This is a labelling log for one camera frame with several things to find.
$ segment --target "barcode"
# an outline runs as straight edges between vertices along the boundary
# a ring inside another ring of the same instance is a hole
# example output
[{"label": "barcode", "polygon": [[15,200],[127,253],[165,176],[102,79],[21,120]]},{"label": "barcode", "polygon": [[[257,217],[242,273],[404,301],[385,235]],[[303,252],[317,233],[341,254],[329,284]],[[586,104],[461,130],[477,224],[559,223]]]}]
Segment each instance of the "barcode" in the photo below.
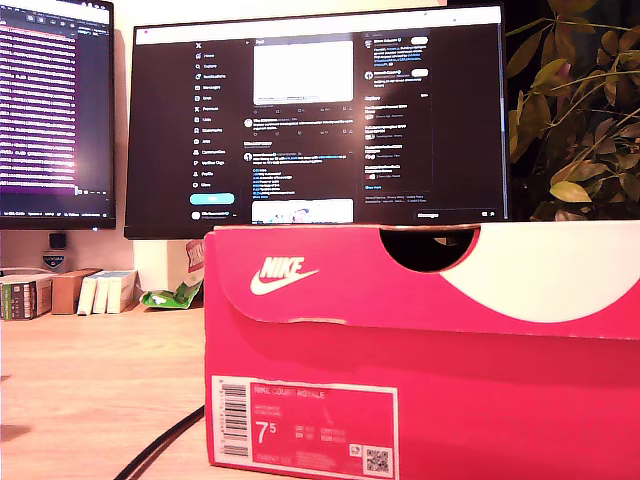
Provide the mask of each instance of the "barcode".
[{"label": "barcode", "polygon": [[24,316],[31,317],[31,289],[29,285],[24,286]]},{"label": "barcode", "polygon": [[390,448],[365,447],[365,453],[365,473],[388,478],[393,476]]},{"label": "barcode", "polygon": [[247,387],[222,385],[222,451],[226,455],[249,456],[249,423],[247,415]]}]

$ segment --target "monitor screen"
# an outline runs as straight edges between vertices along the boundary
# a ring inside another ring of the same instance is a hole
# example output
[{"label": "monitor screen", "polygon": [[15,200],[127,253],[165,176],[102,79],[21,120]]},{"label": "monitor screen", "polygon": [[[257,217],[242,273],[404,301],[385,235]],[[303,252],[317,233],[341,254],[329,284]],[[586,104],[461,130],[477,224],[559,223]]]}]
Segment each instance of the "monitor screen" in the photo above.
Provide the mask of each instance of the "monitor screen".
[{"label": "monitor screen", "polygon": [[114,228],[113,5],[0,0],[0,228]]},{"label": "monitor screen", "polygon": [[499,6],[134,29],[125,236],[504,221]]}]

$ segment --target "small box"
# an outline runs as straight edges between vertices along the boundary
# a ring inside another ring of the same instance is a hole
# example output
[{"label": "small box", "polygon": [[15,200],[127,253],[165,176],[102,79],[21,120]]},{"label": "small box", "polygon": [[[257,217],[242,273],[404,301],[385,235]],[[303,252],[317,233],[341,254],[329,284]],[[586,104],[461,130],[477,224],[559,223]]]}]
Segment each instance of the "small box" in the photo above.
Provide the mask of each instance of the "small box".
[{"label": "small box", "polygon": [[53,277],[53,302],[51,313],[54,315],[73,315],[78,309],[78,299],[82,288],[82,279],[99,272],[100,268],[83,268]]},{"label": "small box", "polygon": [[2,283],[2,319],[31,320],[51,310],[53,274],[8,275]]},{"label": "small box", "polygon": [[415,261],[427,233],[205,237],[210,463],[313,479],[640,478],[640,221],[483,224],[432,270]]}]

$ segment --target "desk surface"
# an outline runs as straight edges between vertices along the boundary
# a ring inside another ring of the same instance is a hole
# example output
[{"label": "desk surface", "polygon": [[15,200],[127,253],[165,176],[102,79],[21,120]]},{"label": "desk surface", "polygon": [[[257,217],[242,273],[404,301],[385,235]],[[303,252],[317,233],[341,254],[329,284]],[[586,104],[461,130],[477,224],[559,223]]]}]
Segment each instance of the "desk surface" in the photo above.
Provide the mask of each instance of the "desk surface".
[{"label": "desk surface", "polygon": [[[2,479],[114,478],[204,403],[202,308],[2,322]],[[283,478],[209,466],[200,420],[141,479]]]}]

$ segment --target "snack bag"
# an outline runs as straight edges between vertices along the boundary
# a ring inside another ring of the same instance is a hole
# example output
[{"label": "snack bag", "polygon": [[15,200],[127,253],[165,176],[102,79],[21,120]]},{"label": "snack bag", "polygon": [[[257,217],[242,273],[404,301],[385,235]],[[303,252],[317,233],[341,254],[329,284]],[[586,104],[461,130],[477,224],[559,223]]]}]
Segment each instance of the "snack bag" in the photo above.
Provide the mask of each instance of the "snack bag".
[{"label": "snack bag", "polygon": [[140,297],[140,303],[147,307],[187,309],[204,282],[204,251],[202,240],[191,240],[187,243],[189,271],[187,277],[175,292],[154,290]]}]

